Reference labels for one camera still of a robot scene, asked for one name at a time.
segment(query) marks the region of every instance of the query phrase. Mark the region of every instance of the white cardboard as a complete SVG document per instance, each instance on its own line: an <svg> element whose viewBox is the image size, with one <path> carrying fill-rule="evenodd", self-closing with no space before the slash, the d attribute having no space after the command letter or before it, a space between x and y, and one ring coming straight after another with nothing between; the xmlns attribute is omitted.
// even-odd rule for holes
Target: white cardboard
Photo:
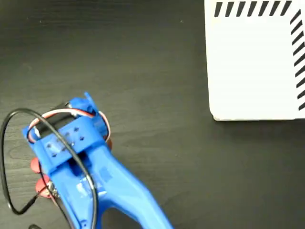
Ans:
<svg viewBox="0 0 305 229"><path fill-rule="evenodd" d="M211 113L220 121L305 118L305 36L296 39L305 30L305 0L253 2L205 0Z"/></svg>

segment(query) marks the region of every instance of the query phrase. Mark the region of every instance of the striped border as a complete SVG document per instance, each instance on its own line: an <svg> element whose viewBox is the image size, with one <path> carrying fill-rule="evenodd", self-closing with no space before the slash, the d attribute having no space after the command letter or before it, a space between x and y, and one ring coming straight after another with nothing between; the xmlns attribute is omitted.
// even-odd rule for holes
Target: striped border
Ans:
<svg viewBox="0 0 305 229"><path fill-rule="evenodd" d="M294 63L294 66L298 69L295 73L295 77L299 77L300 75L302 75L301 78L303 77L296 84L296 88L304 87L305 84L305 76L303 75L303 73L305 72L305 64L303 64L301 68L299 67L299 64L305 59L305 42L303 41L300 44L297 44L298 41L304 37L303 21L302 19L299 19L301 15L301 10L298 10L298 12L296 12L296 14L290 20L290 25L293 26L293 29L291 30L291 35L294 37L292 41L292 46L295 48L293 56L297 55L298 53L302 54ZM301 99L303 96L305 96L305 89L297 96L297 99ZM304 108L305 102L299 106L299 111Z"/></svg>
<svg viewBox="0 0 305 229"><path fill-rule="evenodd" d="M280 4L281 1L273 1L273 4L272 2L270 1L263 1L262 2L262 5L260 6L260 10L259 10L259 13L258 13L258 16L261 17L268 13L268 16L274 16L276 10L278 9L278 6ZM240 1L240 2L234 2L234 1L230 1L228 2L228 4L226 5L226 8L224 9L225 12L224 12L224 15L225 17L230 17L230 16L234 16L231 14L231 11L232 11L232 8L234 6L234 4L238 4L238 9L237 9L237 13L236 13L236 17L240 17L242 15L242 13L246 13L247 14L247 17L251 17L251 16L254 16L253 15L253 11L255 10L256 6L257 6L257 1L252 1L250 3L250 7L248 9L245 9L244 6L245 6L245 1ZM266 8L267 6L270 4L272 4L272 8L270 10L270 12L266 12ZM289 6L291 5L292 1L291 0L287 0L283 6L281 10L281 13L280 13L280 16L284 16L289 8ZM215 12L214 12L214 17L217 18L220 16L220 12L221 12L221 9L222 9L222 6L223 6L223 2L222 1L218 1L216 3L216 7L215 7Z"/></svg>

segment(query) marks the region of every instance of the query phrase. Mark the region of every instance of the red and white wire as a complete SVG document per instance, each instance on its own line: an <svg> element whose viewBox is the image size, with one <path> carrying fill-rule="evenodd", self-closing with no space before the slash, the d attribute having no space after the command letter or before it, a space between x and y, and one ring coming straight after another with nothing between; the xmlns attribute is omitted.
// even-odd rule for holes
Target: red and white wire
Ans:
<svg viewBox="0 0 305 229"><path fill-rule="evenodd" d="M86 111L76 109L76 108L65 108L65 109L52 110L52 111L48 111L48 112L44 113L41 116L44 117L44 118L50 118L53 115L56 115L58 113L71 113L71 115L73 115L73 116L81 115L81 116L87 116L87 117L90 117L90 118L94 117L93 114L90 114ZM102 119L104 120L104 122L106 124L106 127L107 127L107 137L105 139L105 141L107 142L110 138L110 132L111 132L110 131L110 124L108 122L108 119L107 119L106 115L103 112L99 111L99 115L102 117ZM39 123L39 119L38 118L34 119L29 125L29 130L32 129L38 123ZM29 134L29 141L32 142L32 143L36 142L36 140L32 137L31 133Z"/></svg>

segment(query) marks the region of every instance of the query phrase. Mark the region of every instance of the dark wooden table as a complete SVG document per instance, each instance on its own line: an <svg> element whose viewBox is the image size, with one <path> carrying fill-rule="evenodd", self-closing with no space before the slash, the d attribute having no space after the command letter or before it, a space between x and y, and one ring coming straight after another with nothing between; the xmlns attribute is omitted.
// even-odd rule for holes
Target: dark wooden table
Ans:
<svg viewBox="0 0 305 229"><path fill-rule="evenodd" d="M27 0L0 3L0 119L89 91L112 125L113 154L154 194L177 229L305 226L302 122L216 123L208 104L203 0ZM14 202L39 177L18 116L7 132ZM39 199L0 227L66 228ZM139 228L116 210L105 229Z"/></svg>

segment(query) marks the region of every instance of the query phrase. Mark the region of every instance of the blue 3d-printed part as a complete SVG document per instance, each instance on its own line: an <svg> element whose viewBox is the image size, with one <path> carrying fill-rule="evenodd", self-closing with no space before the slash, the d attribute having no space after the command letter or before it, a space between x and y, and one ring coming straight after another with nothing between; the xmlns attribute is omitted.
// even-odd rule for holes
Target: blue 3d-printed part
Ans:
<svg viewBox="0 0 305 229"><path fill-rule="evenodd" d="M111 154L102 137L107 135L106 125L90 95L85 96L72 99L70 105L95 112L96 116L78 116L59 132L79 154L95 182L99 198L97 228L102 228L103 212L114 207L144 229L173 229L149 190ZM28 126L22 130L25 138L27 130ZM37 141L29 145L56 186L74 228L91 228L93 201L87 179L54 134L35 138Z"/></svg>

